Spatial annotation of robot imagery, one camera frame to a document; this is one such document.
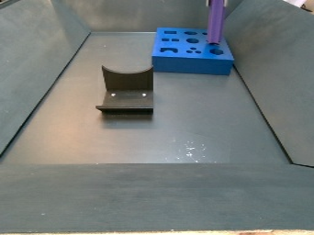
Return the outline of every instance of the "gray wall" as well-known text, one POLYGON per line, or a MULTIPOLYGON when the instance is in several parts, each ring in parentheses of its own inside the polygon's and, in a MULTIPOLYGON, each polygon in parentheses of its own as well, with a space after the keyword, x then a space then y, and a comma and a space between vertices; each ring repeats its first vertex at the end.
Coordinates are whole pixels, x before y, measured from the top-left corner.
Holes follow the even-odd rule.
MULTIPOLYGON (((62 0, 92 31, 155 32, 158 27, 206 28, 204 0, 62 0)), ((230 0, 227 15, 243 0, 230 0)))
POLYGON ((0 152, 90 33, 58 0, 13 2, 0 8, 0 152))
POLYGON ((235 67, 293 162, 314 165, 314 17, 281 0, 246 0, 229 17, 235 67))

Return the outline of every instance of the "gray plastic surface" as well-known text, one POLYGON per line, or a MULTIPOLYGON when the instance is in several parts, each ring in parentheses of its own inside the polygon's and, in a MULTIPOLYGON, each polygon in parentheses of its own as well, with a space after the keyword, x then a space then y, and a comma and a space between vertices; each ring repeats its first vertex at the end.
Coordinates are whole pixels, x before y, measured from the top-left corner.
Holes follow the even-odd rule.
MULTIPOLYGON (((206 28, 204 0, 62 0, 92 31, 155 32, 158 27, 206 28)), ((243 0, 229 0, 227 14, 243 0)))
POLYGON ((154 116, 103 116, 100 66, 151 66, 155 33, 94 33, 67 67, 5 163, 289 163, 235 71, 155 73, 154 116))
POLYGON ((3 165, 0 232, 314 229, 313 178, 291 165, 3 165))
POLYGON ((90 30, 59 1, 0 9, 0 152, 51 88, 90 30))
POLYGON ((314 17, 281 0, 246 0, 226 37, 262 113, 294 163, 314 165, 314 17))

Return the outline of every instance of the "purple peg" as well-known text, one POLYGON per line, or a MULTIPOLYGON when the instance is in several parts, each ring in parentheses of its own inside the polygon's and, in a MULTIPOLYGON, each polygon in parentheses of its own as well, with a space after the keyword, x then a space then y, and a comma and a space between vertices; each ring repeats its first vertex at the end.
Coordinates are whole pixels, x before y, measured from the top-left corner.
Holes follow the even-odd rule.
POLYGON ((219 44, 225 21, 225 0, 211 0, 207 41, 219 44))

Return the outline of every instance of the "blue foam block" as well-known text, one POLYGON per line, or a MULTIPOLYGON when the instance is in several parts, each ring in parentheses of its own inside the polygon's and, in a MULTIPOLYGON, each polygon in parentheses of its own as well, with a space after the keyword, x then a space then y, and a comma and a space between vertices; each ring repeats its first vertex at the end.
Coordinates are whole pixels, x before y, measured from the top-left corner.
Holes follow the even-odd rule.
POLYGON ((229 75, 234 58, 225 39, 219 45, 206 41, 206 30, 158 28, 152 52, 155 72, 229 75))

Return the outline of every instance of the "hole in foam block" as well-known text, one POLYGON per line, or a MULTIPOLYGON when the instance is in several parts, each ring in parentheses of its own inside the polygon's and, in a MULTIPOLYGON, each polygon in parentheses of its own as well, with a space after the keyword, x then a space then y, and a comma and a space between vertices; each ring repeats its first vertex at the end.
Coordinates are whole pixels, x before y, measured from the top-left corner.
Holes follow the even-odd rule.
POLYGON ((164 31, 164 34, 176 34, 176 31, 164 31))
POLYGON ((196 35, 198 34, 196 32, 192 32, 192 31, 187 31, 184 33, 188 34, 188 35, 196 35))
POLYGON ((221 49, 211 49, 210 52, 215 55, 222 55, 223 54, 223 50, 221 50, 221 49))
POLYGON ((176 48, 160 48, 160 52, 171 51, 172 53, 178 53, 176 48))
POLYGON ((199 43, 200 41, 198 39, 187 39, 188 43, 199 43))

